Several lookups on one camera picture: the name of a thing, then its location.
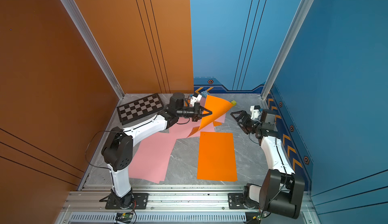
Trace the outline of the orange paper front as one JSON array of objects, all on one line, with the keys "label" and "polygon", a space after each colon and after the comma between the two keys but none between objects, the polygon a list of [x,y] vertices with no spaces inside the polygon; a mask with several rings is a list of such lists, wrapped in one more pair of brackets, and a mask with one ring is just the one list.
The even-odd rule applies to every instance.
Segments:
[{"label": "orange paper front", "polygon": [[232,133],[201,133],[197,178],[208,181],[237,181]]}]

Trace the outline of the large curved pink paper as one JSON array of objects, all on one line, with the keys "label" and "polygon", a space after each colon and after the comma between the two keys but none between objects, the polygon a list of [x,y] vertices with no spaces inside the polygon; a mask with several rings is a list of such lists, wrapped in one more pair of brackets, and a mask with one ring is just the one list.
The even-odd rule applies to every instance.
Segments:
[{"label": "large curved pink paper", "polygon": [[176,140],[169,133],[156,133],[142,140],[128,167],[129,177],[156,184],[164,181]]}]

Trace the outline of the orange curved paper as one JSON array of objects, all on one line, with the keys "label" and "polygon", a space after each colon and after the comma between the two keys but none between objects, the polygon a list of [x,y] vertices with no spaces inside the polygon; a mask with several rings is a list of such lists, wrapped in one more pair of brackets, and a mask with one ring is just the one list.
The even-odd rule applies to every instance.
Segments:
[{"label": "orange curved paper", "polygon": [[189,133],[189,137],[199,137],[202,132],[215,132],[215,127],[221,126],[225,122],[226,113],[232,109],[233,105],[225,99],[208,96],[204,108],[212,111],[212,115],[204,117],[198,126],[195,126]]}]

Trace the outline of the pink paper underneath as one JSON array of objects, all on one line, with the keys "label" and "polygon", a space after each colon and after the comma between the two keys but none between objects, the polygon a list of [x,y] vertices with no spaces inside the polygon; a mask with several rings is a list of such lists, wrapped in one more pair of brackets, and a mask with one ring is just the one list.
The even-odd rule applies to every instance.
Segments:
[{"label": "pink paper underneath", "polygon": [[195,126],[198,126],[200,122],[201,120],[199,120],[198,122],[190,121],[189,123],[184,125],[175,124],[169,129],[168,135],[175,140],[188,138],[189,133]]}]

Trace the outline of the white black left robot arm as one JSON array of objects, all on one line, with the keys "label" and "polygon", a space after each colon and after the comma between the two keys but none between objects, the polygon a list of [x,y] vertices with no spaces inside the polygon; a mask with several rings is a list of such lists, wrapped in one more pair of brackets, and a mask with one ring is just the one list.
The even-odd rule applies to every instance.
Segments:
[{"label": "white black left robot arm", "polygon": [[117,108],[121,122],[130,123],[151,116],[132,127],[110,130],[101,154],[112,179],[111,193],[103,198],[107,209],[135,209],[136,198],[129,181],[128,167],[133,158],[133,147],[147,137],[175,125],[180,118],[193,122],[212,115],[212,111],[201,106],[201,95],[195,93],[186,98],[183,93],[174,93],[167,105],[158,94],[152,94]]}]

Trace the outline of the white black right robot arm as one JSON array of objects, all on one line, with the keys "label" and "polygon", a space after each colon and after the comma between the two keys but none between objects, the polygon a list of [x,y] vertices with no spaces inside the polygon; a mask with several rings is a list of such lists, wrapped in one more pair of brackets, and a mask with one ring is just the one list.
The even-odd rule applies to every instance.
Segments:
[{"label": "white black right robot arm", "polygon": [[260,218],[274,213],[297,219],[302,207],[305,181],[296,174],[286,157],[275,123],[276,112],[254,105],[250,113],[241,110],[230,115],[245,134],[258,140],[269,170],[263,184],[246,184],[242,195],[230,194],[229,207],[257,209]]}]

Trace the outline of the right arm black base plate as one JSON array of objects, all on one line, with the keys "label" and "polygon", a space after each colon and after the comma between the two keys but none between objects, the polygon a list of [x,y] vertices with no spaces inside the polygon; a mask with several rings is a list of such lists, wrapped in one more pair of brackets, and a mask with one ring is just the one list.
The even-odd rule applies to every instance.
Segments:
[{"label": "right arm black base plate", "polygon": [[259,195],[254,195],[253,198],[249,194],[244,193],[228,193],[228,205],[231,210],[247,210],[259,211],[267,210],[266,205],[270,199],[264,198],[264,202],[259,202]]}]

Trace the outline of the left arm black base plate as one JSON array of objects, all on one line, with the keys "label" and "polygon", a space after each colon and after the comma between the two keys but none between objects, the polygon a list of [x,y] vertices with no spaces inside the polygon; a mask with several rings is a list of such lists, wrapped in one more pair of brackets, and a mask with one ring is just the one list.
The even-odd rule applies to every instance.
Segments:
[{"label": "left arm black base plate", "polygon": [[105,202],[105,209],[116,210],[143,210],[146,209],[148,203],[148,193],[128,193],[124,197],[117,197],[115,193],[104,197],[100,202]]}]

